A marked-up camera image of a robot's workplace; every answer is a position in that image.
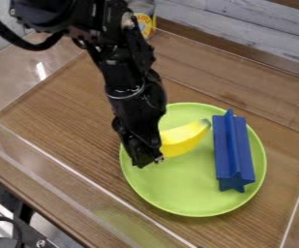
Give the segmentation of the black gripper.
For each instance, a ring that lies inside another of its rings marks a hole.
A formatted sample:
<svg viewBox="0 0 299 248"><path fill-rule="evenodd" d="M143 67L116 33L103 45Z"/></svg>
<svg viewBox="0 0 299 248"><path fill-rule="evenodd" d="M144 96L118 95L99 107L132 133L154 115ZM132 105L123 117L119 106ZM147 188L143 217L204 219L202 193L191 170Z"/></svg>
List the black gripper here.
<svg viewBox="0 0 299 248"><path fill-rule="evenodd" d="M158 72L150 69L140 84L127 90L107 88L107 98L115 117L112 130L120 141L128 142L130 133L138 138L128 142L128 155L138 168L164 160L158 123L166 113L167 95Z"/></svg>

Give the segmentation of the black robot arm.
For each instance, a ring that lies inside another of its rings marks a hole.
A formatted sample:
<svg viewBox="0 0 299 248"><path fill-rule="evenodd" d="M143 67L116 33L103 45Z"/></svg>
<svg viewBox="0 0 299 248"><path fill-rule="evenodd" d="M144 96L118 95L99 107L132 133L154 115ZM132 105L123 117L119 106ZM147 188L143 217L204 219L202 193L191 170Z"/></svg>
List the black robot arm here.
<svg viewBox="0 0 299 248"><path fill-rule="evenodd" d="M11 0L11 15L44 33L60 33L87 50L104 78L111 126L138 168L163 160L158 123L167 96L154 47L126 0Z"/></svg>

